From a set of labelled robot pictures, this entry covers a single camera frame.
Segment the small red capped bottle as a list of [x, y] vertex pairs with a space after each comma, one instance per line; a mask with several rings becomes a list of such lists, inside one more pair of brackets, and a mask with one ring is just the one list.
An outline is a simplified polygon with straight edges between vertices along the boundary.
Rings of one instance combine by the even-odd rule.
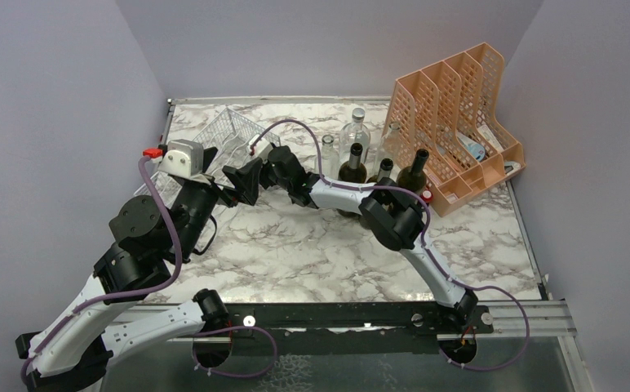
[[424, 189], [422, 193], [420, 194], [420, 196], [423, 199], [423, 201], [428, 205], [430, 205], [433, 201], [433, 193], [428, 188]]

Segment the peach plastic file organizer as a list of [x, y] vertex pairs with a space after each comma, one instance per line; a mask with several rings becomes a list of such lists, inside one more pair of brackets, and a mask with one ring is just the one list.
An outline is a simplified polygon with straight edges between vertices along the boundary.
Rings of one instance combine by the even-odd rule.
[[524, 149], [496, 118], [504, 57], [483, 42], [397, 78], [386, 123], [400, 126], [399, 167], [418, 149], [431, 205], [446, 216], [526, 168]]

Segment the small clear glass bottle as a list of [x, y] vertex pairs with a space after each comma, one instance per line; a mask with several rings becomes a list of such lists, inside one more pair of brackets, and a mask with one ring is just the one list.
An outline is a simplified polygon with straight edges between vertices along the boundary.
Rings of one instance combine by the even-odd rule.
[[316, 173], [335, 178], [339, 167], [339, 154], [335, 148], [335, 137], [326, 134], [320, 141], [320, 154], [315, 158], [314, 169]]

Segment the black mounting rail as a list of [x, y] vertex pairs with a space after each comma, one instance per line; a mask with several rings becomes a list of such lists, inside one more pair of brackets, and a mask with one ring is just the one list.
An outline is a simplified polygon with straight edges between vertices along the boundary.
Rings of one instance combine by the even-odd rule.
[[474, 338], [494, 331], [488, 307], [476, 306], [456, 327], [433, 301], [229, 303], [235, 332], [196, 337], [191, 353], [220, 362], [229, 355], [438, 354], [438, 339]]

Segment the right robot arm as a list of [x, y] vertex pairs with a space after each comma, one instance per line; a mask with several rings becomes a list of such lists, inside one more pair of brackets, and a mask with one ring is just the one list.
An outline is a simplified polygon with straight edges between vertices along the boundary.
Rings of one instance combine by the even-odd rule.
[[233, 184], [235, 198], [245, 204], [255, 204], [260, 187], [278, 186], [301, 207], [361, 216], [377, 241], [400, 252], [428, 285], [442, 307], [440, 321], [446, 330], [460, 332], [472, 322], [477, 296], [431, 244], [427, 232], [431, 214], [417, 194], [392, 180], [364, 185], [306, 171], [286, 146], [271, 149], [241, 168], [225, 166], [222, 171]]

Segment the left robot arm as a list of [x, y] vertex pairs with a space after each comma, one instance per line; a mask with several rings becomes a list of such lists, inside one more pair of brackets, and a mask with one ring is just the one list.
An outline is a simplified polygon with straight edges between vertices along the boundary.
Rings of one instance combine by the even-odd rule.
[[217, 152], [189, 140], [144, 151], [142, 162], [158, 162], [180, 183], [180, 192], [171, 207], [155, 188], [126, 202], [109, 223], [112, 245], [72, 303], [45, 330], [16, 339], [28, 390], [84, 390], [151, 345], [195, 332], [212, 336], [228, 326], [223, 301], [208, 289], [146, 319], [115, 323], [118, 315], [175, 281], [215, 205], [234, 204], [207, 174]]

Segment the green wine bottle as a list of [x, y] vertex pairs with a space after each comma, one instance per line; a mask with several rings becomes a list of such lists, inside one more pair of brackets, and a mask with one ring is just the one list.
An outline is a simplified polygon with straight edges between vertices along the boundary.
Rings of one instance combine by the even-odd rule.
[[383, 158], [379, 163], [378, 171], [366, 183], [377, 184], [380, 180], [389, 178], [393, 167], [394, 163], [391, 158]]
[[429, 158], [426, 149], [418, 149], [412, 164], [401, 169], [397, 176], [397, 185], [415, 194], [421, 195], [428, 183], [428, 176], [424, 171], [425, 164]]
[[367, 170], [362, 163], [363, 146], [355, 142], [351, 145], [348, 161], [343, 163], [338, 171], [338, 180], [347, 183], [362, 184], [366, 179]]

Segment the clear round liquor bottle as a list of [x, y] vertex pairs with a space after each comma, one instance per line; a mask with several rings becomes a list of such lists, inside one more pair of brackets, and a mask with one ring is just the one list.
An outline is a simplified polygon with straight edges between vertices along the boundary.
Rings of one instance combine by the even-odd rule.
[[351, 122], [345, 124], [339, 132], [339, 163], [348, 161], [350, 148], [354, 143], [362, 145], [362, 163], [366, 163], [370, 148], [370, 131], [364, 123], [366, 111], [356, 107], [352, 111]]

